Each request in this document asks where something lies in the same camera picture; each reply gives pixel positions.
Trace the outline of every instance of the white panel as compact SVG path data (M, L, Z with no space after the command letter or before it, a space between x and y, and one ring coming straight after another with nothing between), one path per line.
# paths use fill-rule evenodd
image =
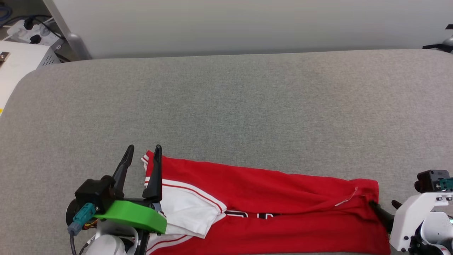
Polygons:
M93 58L421 48L453 34L451 0L53 2Z

